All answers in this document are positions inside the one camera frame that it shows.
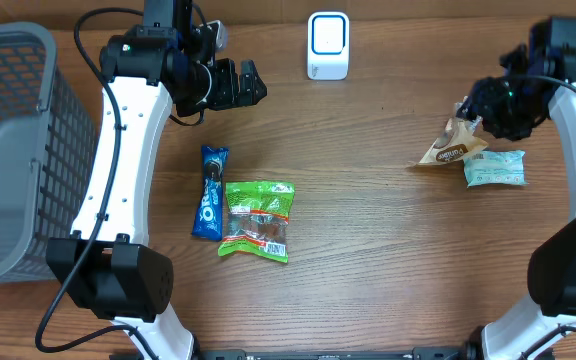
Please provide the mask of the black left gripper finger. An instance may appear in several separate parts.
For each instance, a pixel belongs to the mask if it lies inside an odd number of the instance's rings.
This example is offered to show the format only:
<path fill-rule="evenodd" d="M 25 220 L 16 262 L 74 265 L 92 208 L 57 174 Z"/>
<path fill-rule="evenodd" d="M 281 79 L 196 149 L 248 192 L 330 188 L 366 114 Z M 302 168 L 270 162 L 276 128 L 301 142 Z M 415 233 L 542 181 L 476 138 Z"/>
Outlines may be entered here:
<path fill-rule="evenodd" d="M 263 85 L 240 86 L 238 94 L 238 107 L 249 107 L 256 105 L 264 97 L 267 96 L 267 88 Z"/>
<path fill-rule="evenodd" d="M 253 60 L 246 59 L 241 61 L 239 83 L 241 88 L 258 88 L 263 86 L 263 81 Z"/>

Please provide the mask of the green snack packet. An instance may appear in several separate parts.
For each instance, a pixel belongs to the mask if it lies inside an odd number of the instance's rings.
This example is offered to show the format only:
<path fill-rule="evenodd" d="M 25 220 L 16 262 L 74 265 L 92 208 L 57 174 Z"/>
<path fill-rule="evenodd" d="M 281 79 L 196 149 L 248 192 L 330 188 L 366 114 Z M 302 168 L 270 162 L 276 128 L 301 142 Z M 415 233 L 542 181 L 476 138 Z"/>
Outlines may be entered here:
<path fill-rule="evenodd" d="M 254 254 L 288 262 L 286 230 L 295 197 L 290 182 L 229 182 L 225 187 L 228 217 L 218 255 Z"/>

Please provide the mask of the beige paper-like bag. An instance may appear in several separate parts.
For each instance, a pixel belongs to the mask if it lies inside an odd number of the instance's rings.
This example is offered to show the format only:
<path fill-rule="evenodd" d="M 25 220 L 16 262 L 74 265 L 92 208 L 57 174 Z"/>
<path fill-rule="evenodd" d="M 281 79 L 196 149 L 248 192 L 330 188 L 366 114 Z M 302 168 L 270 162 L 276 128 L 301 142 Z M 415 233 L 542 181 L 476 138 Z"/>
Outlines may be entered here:
<path fill-rule="evenodd" d="M 424 156 L 418 162 L 410 162 L 408 166 L 445 165 L 463 161 L 485 150 L 489 144 L 474 135 L 481 122 L 481 116 L 466 120 L 455 114 L 447 120 L 443 132 Z"/>

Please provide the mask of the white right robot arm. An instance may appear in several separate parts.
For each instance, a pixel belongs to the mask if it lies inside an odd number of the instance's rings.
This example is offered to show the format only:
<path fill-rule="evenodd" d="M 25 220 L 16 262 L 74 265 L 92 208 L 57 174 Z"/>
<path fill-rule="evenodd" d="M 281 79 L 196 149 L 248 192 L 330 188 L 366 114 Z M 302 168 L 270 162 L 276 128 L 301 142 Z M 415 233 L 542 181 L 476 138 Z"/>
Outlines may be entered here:
<path fill-rule="evenodd" d="M 501 77 L 477 81 L 456 114 L 482 120 L 511 141 L 544 120 L 557 129 L 569 188 L 570 221 L 531 255 L 528 293 L 498 320 L 475 330 L 459 359 L 551 359 L 553 345 L 576 333 L 576 17 L 535 24 L 529 41 L 501 56 Z"/>

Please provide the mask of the blue Oreo cookie pack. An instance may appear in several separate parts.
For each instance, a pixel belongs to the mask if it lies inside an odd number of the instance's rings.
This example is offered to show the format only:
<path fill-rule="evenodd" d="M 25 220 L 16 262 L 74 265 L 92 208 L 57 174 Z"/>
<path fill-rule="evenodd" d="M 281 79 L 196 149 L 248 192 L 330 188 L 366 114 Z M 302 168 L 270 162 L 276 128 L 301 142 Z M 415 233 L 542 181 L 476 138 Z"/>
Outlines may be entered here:
<path fill-rule="evenodd" d="M 223 177 L 229 149 L 203 145 L 201 155 L 203 191 L 196 211 L 192 235 L 221 241 L 223 237 Z"/>

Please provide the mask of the teal tissue pack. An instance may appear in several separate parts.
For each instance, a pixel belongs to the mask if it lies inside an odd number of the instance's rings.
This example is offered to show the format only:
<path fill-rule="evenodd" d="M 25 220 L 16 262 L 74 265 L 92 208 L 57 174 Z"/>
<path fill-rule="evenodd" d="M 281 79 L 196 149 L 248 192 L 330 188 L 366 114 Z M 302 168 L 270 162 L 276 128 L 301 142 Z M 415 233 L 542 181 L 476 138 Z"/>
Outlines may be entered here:
<path fill-rule="evenodd" d="M 506 152 L 481 151 L 464 160 L 464 175 L 468 187 L 500 184 L 527 185 L 524 173 L 525 152 L 513 150 Z"/>

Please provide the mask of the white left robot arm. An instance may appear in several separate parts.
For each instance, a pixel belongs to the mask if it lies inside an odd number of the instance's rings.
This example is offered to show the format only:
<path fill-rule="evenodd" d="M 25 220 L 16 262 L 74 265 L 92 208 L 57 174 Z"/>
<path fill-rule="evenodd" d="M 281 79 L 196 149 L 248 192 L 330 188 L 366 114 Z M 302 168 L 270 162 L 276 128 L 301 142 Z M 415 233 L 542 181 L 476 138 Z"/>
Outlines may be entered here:
<path fill-rule="evenodd" d="M 141 23 L 111 37 L 89 67 L 103 88 L 103 119 L 85 199 L 46 261 L 59 296 L 126 334 L 140 359 L 197 359 L 195 336 L 170 299 L 171 260 L 149 245 L 148 206 L 168 120 L 202 123 L 208 110 L 257 104 L 267 89 L 254 63 L 218 59 L 222 23 L 190 1 L 148 1 Z"/>

